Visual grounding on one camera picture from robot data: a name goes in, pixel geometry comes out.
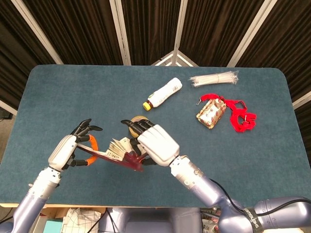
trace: tape roll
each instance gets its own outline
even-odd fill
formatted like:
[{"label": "tape roll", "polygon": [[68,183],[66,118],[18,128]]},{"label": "tape roll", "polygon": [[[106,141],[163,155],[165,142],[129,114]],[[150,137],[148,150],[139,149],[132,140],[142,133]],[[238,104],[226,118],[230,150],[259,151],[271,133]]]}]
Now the tape roll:
[{"label": "tape roll", "polygon": [[[136,121],[140,121],[140,120],[148,120],[148,118],[146,118],[146,117],[144,117],[144,116],[136,116],[136,117],[134,117],[133,119],[131,119],[131,121],[132,122],[136,122]],[[130,131],[130,133],[131,133],[131,135],[133,136],[133,137],[138,137],[139,135],[137,134],[137,133],[135,133],[130,127],[128,127],[128,129],[129,129],[129,131]]]}]

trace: orange handle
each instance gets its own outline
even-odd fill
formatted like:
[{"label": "orange handle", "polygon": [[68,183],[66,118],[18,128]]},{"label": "orange handle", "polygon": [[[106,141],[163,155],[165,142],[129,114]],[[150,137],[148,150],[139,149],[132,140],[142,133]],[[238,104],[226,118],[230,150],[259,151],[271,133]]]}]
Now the orange handle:
[{"label": "orange handle", "polygon": [[[98,145],[97,145],[97,141],[95,139],[95,137],[93,135],[89,134],[89,141],[91,143],[91,147],[93,150],[98,150]],[[91,157],[89,157],[88,159],[86,159],[87,161],[87,165],[90,166],[92,163],[94,163],[97,160],[97,157],[95,155],[92,155]]]}]

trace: black strap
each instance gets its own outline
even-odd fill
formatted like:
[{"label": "black strap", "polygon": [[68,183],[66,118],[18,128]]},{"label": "black strap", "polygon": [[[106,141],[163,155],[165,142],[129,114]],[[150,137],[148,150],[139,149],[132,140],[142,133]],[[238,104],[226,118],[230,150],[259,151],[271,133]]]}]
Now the black strap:
[{"label": "black strap", "polygon": [[245,208],[243,209],[245,216],[252,224],[253,233],[262,233],[263,227],[262,224],[259,222],[258,216],[254,210],[254,208]]}]

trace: dark curtain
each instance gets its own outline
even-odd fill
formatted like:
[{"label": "dark curtain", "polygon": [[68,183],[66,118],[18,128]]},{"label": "dark curtain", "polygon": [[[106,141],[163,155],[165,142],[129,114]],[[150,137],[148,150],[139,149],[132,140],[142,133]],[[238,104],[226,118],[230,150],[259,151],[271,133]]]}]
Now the dark curtain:
[{"label": "dark curtain", "polygon": [[17,109],[28,75],[54,60],[10,0],[0,1],[0,100]]},{"label": "dark curtain", "polygon": [[237,66],[279,68],[293,101],[311,91],[311,1],[277,1]]},{"label": "dark curtain", "polygon": [[109,0],[23,1],[65,64],[123,64]]},{"label": "dark curtain", "polygon": [[151,65],[174,49],[180,0],[122,0],[132,65]]},{"label": "dark curtain", "polygon": [[311,101],[295,110],[301,136],[311,164]]},{"label": "dark curtain", "polygon": [[179,50],[199,66],[227,66],[263,2],[189,0]]}]

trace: white fabric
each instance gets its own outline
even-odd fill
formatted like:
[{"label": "white fabric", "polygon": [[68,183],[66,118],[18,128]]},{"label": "white fabric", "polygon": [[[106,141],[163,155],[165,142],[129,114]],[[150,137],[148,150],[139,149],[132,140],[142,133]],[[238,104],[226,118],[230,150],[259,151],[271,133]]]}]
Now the white fabric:
[{"label": "white fabric", "polygon": [[[100,217],[101,213],[97,211],[70,208],[63,220],[61,233],[87,233]],[[98,223],[91,233],[97,232]]]}]

